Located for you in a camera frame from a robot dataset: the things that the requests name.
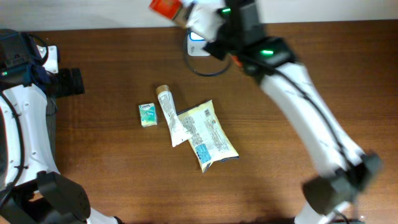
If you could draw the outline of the orange cracker package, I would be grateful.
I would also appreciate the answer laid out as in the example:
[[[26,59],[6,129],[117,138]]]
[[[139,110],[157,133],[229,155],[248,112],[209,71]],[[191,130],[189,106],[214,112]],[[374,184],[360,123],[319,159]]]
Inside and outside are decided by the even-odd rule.
[[[149,9],[174,22],[176,25],[188,29],[187,24],[196,2],[184,5],[180,0],[152,0]]]

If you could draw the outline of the small green tissue pack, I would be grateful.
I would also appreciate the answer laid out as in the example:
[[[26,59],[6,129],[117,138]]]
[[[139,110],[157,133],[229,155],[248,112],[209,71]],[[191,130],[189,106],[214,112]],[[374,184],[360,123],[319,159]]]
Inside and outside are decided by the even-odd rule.
[[[139,105],[139,113],[141,117],[141,125],[144,128],[157,125],[157,113],[155,104],[147,103]]]

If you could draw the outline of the white blue snack bag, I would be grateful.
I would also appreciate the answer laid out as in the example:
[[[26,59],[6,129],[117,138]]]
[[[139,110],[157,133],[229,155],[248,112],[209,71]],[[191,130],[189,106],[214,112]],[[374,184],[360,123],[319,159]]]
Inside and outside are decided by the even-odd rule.
[[[239,157],[221,127],[211,100],[180,112],[178,118],[192,134],[188,141],[203,173],[214,162],[225,162]]]

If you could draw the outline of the white tube with tan cap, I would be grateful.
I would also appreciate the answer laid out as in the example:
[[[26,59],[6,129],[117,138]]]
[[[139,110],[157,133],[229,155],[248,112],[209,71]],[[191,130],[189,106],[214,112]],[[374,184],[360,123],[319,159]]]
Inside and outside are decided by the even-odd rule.
[[[161,85],[156,88],[157,97],[165,116],[170,131],[172,146],[178,146],[184,141],[190,139],[192,134],[182,124],[177,116],[174,105],[174,99],[168,85]]]

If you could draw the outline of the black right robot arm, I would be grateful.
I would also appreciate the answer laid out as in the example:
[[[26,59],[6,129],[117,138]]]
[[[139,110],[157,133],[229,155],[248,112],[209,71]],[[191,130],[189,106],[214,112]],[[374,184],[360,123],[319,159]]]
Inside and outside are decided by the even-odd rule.
[[[286,41],[266,34],[254,1],[226,1],[223,8],[193,14],[191,28],[216,58],[230,55],[257,81],[304,143],[317,176],[302,186],[305,205],[295,223],[331,223],[355,203],[382,167],[337,122],[308,70]]]

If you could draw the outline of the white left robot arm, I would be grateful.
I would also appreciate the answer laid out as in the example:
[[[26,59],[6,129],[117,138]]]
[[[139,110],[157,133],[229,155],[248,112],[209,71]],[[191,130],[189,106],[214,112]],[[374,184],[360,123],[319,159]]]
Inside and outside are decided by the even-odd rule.
[[[78,68],[37,35],[1,31],[1,216],[9,223],[119,223],[91,207],[84,188],[56,164],[49,103],[83,94]]]

